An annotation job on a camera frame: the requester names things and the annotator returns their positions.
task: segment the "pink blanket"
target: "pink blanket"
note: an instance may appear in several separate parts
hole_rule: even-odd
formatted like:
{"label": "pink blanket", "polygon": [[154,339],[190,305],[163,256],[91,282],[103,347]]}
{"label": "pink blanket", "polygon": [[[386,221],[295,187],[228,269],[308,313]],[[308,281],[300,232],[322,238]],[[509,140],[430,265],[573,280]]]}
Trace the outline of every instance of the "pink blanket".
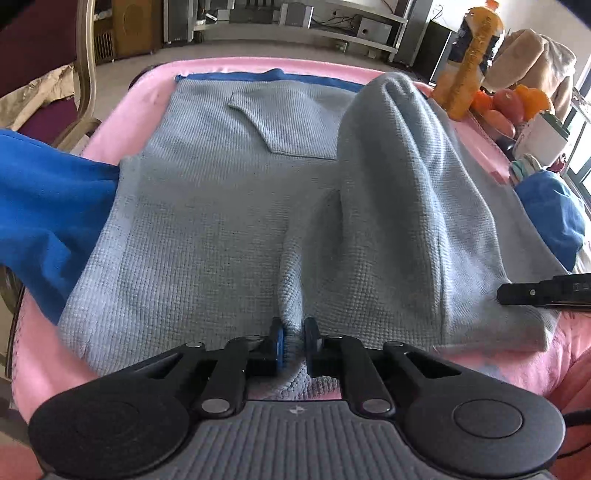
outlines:
{"label": "pink blanket", "polygon": [[[382,72],[336,64],[292,59],[237,57],[178,61],[160,66],[145,74],[121,100],[88,143],[83,156],[91,160],[117,164],[126,155],[141,151],[154,132],[174,90],[177,74],[204,72],[266,72],[281,68],[286,73],[333,77],[356,83],[368,83]],[[499,182],[508,180],[508,162],[494,142],[473,118],[455,124],[460,139],[486,171]],[[507,382],[550,398],[561,408],[588,405],[591,387],[585,368],[591,356],[591,317],[565,313],[548,352],[472,353],[450,356],[459,364],[477,369]],[[96,375],[60,342],[57,329],[40,312],[37,304],[25,295],[18,322],[13,355],[13,394],[28,420],[46,399],[88,382]],[[577,443],[579,439],[570,440]],[[567,463],[589,459],[587,453]],[[575,480],[574,469],[560,471],[561,480]]]}

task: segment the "tile floor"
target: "tile floor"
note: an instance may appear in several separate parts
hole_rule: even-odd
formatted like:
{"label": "tile floor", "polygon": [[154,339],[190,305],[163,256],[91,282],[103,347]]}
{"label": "tile floor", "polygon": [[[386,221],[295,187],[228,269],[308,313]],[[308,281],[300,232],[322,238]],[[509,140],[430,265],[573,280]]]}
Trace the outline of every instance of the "tile floor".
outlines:
{"label": "tile floor", "polygon": [[129,83],[144,68],[174,60],[205,59],[212,57],[282,57],[328,61],[390,72],[396,70],[379,60],[343,54],[336,50],[293,43],[218,40],[183,47],[163,48],[153,55],[99,65],[96,68],[98,93],[95,117],[104,120],[123,97]]}

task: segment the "floor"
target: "floor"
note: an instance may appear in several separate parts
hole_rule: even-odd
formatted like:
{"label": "floor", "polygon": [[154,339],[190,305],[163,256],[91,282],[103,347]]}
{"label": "floor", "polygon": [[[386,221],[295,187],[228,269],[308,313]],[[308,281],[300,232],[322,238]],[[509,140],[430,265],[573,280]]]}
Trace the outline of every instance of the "floor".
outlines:
{"label": "floor", "polygon": [[[174,60],[203,59],[212,57],[282,57],[327,61],[345,65],[364,67],[390,72],[396,70],[378,60],[367,57],[346,55],[336,50],[303,46],[290,43],[260,41],[213,41],[203,44],[190,44],[182,47],[164,48],[153,55],[143,55],[126,60],[99,65],[96,68],[98,91],[96,96],[95,117],[105,120],[128,90],[131,80],[144,68]],[[74,153],[80,153],[84,141],[77,145]],[[0,353],[6,354],[8,334],[12,315],[0,301]],[[0,445],[12,442],[0,433]]]}

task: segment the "orange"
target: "orange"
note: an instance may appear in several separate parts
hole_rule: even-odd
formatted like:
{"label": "orange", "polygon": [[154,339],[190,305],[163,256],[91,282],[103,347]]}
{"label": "orange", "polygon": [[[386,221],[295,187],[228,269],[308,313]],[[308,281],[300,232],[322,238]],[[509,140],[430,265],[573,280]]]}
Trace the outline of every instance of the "orange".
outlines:
{"label": "orange", "polygon": [[526,122],[530,121],[538,113],[545,112],[546,110],[550,111],[553,115],[556,113],[552,100],[540,89],[518,85],[515,88],[515,93],[519,95],[519,98],[523,102],[525,108],[524,119]]}
{"label": "orange", "polygon": [[476,92],[471,107],[479,114],[484,115],[485,112],[494,108],[492,105],[492,97],[488,96],[486,92],[479,90]]}

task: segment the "pink table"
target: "pink table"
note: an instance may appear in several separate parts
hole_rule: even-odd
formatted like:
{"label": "pink table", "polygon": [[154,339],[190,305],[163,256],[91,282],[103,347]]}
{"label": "pink table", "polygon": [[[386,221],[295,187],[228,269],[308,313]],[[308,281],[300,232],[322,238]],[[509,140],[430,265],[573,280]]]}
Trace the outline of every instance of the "pink table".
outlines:
{"label": "pink table", "polygon": [[[118,164],[122,157],[139,153],[160,123],[175,88],[174,78],[178,74],[262,73],[273,68],[281,68],[286,73],[333,77],[361,84],[370,82],[382,73],[316,61],[254,57],[169,63],[140,78],[90,139],[83,156]],[[420,88],[429,91],[426,86]],[[455,122],[455,128],[459,138],[481,166],[499,182],[507,182],[508,161],[478,123],[468,118],[463,122]],[[562,382],[571,365],[582,357],[589,346],[589,319],[579,314],[564,314],[548,352],[474,353],[450,359],[471,368],[485,371],[490,368],[515,385],[548,395]],[[56,327],[43,316],[29,294],[25,295],[21,308],[13,362],[13,394],[26,420],[30,419],[43,401],[96,378],[89,367],[60,342]]]}

